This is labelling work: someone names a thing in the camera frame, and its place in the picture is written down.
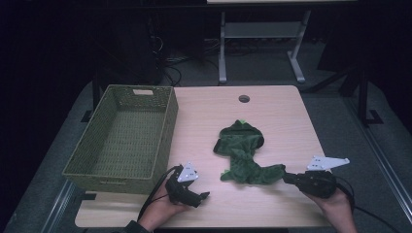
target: green towel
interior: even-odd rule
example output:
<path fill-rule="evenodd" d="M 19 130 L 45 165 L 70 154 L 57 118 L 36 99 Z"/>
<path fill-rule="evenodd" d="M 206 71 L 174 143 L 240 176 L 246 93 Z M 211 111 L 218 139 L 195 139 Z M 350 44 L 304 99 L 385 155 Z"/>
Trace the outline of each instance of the green towel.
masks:
<path fill-rule="evenodd" d="M 221 181 L 272 184 L 282 179 L 285 165 L 260 167 L 254 162 L 255 151 L 263 143 L 261 132 L 247 122 L 236 120 L 230 127 L 223 129 L 213 148 L 217 154 L 230 156 L 230 170 L 221 175 Z"/>

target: dark sleeve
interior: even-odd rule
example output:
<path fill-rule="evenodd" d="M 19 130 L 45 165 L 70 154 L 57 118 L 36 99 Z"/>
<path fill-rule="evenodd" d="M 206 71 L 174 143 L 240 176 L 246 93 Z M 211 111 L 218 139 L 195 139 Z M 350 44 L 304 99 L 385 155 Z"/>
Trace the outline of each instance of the dark sleeve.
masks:
<path fill-rule="evenodd" d="M 123 232 L 125 233 L 150 233 L 148 230 L 146 230 L 143 226 L 141 226 L 139 223 L 137 223 L 134 220 L 131 220 L 126 227 L 124 227 Z"/>

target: hand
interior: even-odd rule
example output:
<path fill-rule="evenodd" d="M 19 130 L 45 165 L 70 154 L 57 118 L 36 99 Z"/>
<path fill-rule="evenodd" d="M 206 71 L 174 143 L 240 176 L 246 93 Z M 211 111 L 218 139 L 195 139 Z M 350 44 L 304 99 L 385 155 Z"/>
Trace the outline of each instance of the hand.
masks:
<path fill-rule="evenodd" d="M 189 206 L 182 203 L 177 205 L 171 203 L 169 201 L 169 197 L 167 196 L 165 185 L 166 181 L 163 182 L 153 198 L 153 200 L 157 198 L 160 199 L 153 201 L 153 203 L 150 204 L 143 213 L 142 217 L 138 220 L 138 223 L 149 232 L 154 231 L 172 216 L 190 209 Z"/>
<path fill-rule="evenodd" d="M 356 233 L 357 228 L 352 216 L 348 196 L 339 188 L 327 199 L 303 193 L 313 200 L 322 210 L 326 219 L 338 233 Z"/>

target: woven basket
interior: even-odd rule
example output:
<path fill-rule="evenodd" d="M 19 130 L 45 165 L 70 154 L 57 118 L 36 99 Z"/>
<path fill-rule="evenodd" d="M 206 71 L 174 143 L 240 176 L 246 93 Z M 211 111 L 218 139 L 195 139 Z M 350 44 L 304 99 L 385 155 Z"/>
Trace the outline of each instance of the woven basket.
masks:
<path fill-rule="evenodd" d="M 149 194 L 166 172 L 173 87 L 109 85 L 63 176 L 90 191 Z"/>

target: table grommet hole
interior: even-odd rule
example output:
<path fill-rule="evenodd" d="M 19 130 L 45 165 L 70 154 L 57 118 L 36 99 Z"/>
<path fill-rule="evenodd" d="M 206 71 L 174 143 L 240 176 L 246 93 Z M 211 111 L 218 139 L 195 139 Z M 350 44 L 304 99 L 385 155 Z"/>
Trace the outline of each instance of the table grommet hole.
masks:
<path fill-rule="evenodd" d="M 251 101 L 251 98 L 248 95 L 240 95 L 239 101 L 242 103 L 248 103 L 249 101 Z"/>

